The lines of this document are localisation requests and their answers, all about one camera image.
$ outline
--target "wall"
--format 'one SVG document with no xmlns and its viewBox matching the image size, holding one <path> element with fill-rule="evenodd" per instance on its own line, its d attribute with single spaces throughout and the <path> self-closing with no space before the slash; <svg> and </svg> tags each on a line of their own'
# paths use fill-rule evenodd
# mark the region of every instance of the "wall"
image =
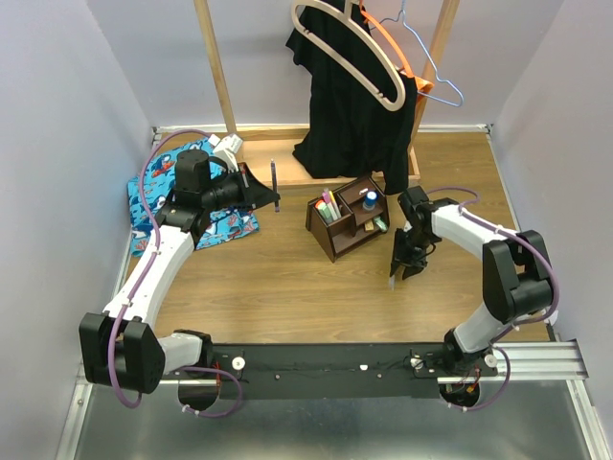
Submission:
<svg viewBox="0 0 613 460">
<path fill-rule="evenodd" d="M 149 123 L 83 0 L 0 2 L 0 458 L 55 458 Z"/>
<path fill-rule="evenodd" d="M 87 0 L 149 119 L 156 126 L 222 123 L 193 0 Z M 310 75 L 284 47 L 290 0 L 209 0 L 238 123 L 308 122 Z M 377 18 L 400 0 L 366 0 Z M 408 2 L 409 23 L 426 43 L 440 1 Z M 484 124 L 499 114 L 561 0 L 461 2 L 442 76 L 465 92 L 461 109 L 432 103 L 426 124 Z M 402 26 L 386 23 L 416 72 L 424 57 Z M 450 97 L 442 91 L 444 97 Z"/>
<path fill-rule="evenodd" d="M 609 0 L 566 0 L 493 131 L 520 225 L 544 234 L 561 281 L 556 329 L 579 340 L 611 441 L 612 22 Z"/>
</svg>

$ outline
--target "gray floor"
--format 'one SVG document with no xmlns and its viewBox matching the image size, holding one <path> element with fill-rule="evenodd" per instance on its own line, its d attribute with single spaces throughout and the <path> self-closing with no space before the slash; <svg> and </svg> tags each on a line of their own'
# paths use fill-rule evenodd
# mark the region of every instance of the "gray floor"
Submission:
<svg viewBox="0 0 613 460">
<path fill-rule="evenodd" d="M 486 394 L 499 383 L 490 383 Z M 97 386 L 78 459 L 589 458 L 563 381 L 513 382 L 493 406 L 460 413 L 440 401 L 253 401 L 225 419 L 181 412 L 176 386 L 129 410 Z"/>
</svg>

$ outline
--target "black fabric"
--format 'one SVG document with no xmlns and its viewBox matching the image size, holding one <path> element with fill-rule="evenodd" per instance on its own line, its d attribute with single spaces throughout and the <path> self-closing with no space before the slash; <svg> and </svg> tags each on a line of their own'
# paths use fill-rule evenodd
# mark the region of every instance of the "black fabric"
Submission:
<svg viewBox="0 0 613 460">
<path fill-rule="evenodd" d="M 344 0 L 325 0 L 342 11 Z M 365 31 L 363 16 L 354 6 L 352 19 Z M 390 101 L 397 91 L 383 65 L 362 40 L 335 18 L 305 7 L 301 23 L 326 41 L 379 88 Z M 406 91 L 404 106 L 387 110 L 338 62 L 297 31 L 285 44 L 294 52 L 294 63 L 303 65 L 312 76 L 310 131 L 295 146 L 294 156 L 314 178 L 339 175 L 358 177 L 372 171 L 385 176 L 385 194 L 408 187 L 407 149 L 415 119 L 415 79 L 400 74 Z"/>
</svg>

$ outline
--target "blue bottle cap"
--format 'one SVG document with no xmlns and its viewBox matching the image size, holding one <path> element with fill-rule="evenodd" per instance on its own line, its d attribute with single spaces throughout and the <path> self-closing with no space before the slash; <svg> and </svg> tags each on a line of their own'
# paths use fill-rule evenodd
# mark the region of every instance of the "blue bottle cap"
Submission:
<svg viewBox="0 0 613 460">
<path fill-rule="evenodd" d="M 376 192 L 368 192 L 366 198 L 364 198 L 364 207 L 374 208 L 376 203 Z"/>
</svg>

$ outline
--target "clothes hanger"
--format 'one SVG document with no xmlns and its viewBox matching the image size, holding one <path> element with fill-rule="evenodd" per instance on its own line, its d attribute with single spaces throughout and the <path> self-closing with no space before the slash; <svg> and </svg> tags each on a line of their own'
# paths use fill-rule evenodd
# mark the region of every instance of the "clothes hanger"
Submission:
<svg viewBox="0 0 613 460">
<path fill-rule="evenodd" d="M 339 11 L 332 5 L 322 2 L 321 0 L 294 0 L 291 8 L 291 19 L 294 23 L 294 27 L 300 34 L 304 35 L 317 48 L 341 64 L 345 70 L 352 74 L 352 76 L 358 80 L 373 96 L 375 96 L 375 98 L 385 108 L 390 111 L 399 110 L 404 105 L 404 101 L 406 99 L 404 84 L 402 83 L 402 79 L 400 78 L 400 74 L 398 73 L 395 65 L 390 61 L 381 47 L 366 31 L 364 31 L 364 29 L 359 26 L 359 24 L 352 20 L 352 6 L 354 4 L 357 5 L 358 1 L 359 0 L 345 0 L 345 9 L 343 11 Z M 357 70 L 353 64 L 334 51 L 334 49 L 329 46 L 328 43 L 303 26 L 300 23 L 297 13 L 298 8 L 301 6 L 312 7 L 316 10 L 329 14 L 356 34 L 366 44 L 366 46 L 370 48 L 381 64 L 383 64 L 383 68 L 390 76 L 390 79 L 392 79 L 394 87 L 396 88 L 396 100 L 393 102 L 390 101 L 370 80 L 364 76 L 364 74 Z"/>
<path fill-rule="evenodd" d="M 460 97 L 460 101 L 458 103 L 453 103 L 453 102 L 447 101 L 445 99 L 437 98 L 436 96 L 432 96 L 431 94 L 427 94 L 426 92 L 423 92 L 423 91 L 418 91 L 418 92 L 422 96 L 425 96 L 426 98 L 430 98 L 430 99 L 432 99 L 434 101 L 438 101 L 439 103 L 452 105 L 454 107 L 462 106 L 462 104 L 464 103 L 464 94 L 462 94 L 462 91 L 460 91 L 460 89 L 458 89 L 458 87 L 455 84 L 453 84 L 453 81 L 451 81 L 451 80 L 443 80 L 443 79 L 441 79 L 439 77 L 439 69 L 438 69 L 437 65 L 434 63 L 434 59 L 430 56 L 430 52 L 428 51 L 428 48 L 423 43 L 423 40 L 421 39 L 421 37 L 417 33 L 417 31 L 415 31 L 415 29 L 413 29 L 411 26 L 409 26 L 406 23 L 406 0 L 402 0 L 400 11 L 398 12 L 398 15 L 397 15 L 396 19 L 391 18 L 391 17 L 386 17 L 386 18 L 382 19 L 380 23 L 378 23 L 378 26 L 381 26 L 381 24 L 383 24 L 385 21 L 400 22 L 400 18 L 402 18 L 402 25 L 405 27 L 405 29 L 410 31 L 415 36 L 415 38 L 418 40 L 418 42 L 420 43 L 420 46 L 421 46 L 423 52 L 425 53 L 426 57 L 430 61 L 430 64 L 432 65 L 432 68 L 434 69 L 434 75 L 435 75 L 436 80 L 438 82 L 440 82 L 440 83 L 448 84 L 451 87 L 451 89 L 453 89 L 458 94 L 458 96 Z M 375 26 L 372 27 L 371 30 L 378 29 L 379 31 L 381 31 L 381 29 L 379 29 L 379 27 L 377 27 L 374 22 L 373 22 L 373 24 Z"/>
<path fill-rule="evenodd" d="M 381 24 L 371 14 L 369 14 L 366 10 L 362 9 L 362 0 L 360 0 L 360 11 L 362 12 L 362 15 L 365 17 L 365 21 L 367 23 L 371 22 L 374 25 L 373 29 L 379 30 L 381 34 L 383 35 L 383 37 L 390 43 L 390 45 L 392 46 L 392 48 L 394 49 L 394 51 L 400 58 L 400 63 L 402 64 L 401 70 L 404 71 L 404 74 L 408 78 L 415 79 L 415 82 L 418 88 L 418 93 L 420 93 L 420 95 L 422 96 L 427 95 L 427 93 L 429 93 L 430 90 L 434 87 L 434 83 L 428 80 L 424 80 L 421 77 L 417 77 L 413 73 L 413 70 L 411 69 L 411 65 L 409 64 L 408 59 L 406 58 L 404 53 L 402 53 L 402 50 L 400 49 L 400 47 L 398 46 L 394 38 L 390 35 L 389 32 L 387 32 L 387 30 L 383 26 L 381 26 Z"/>
</svg>

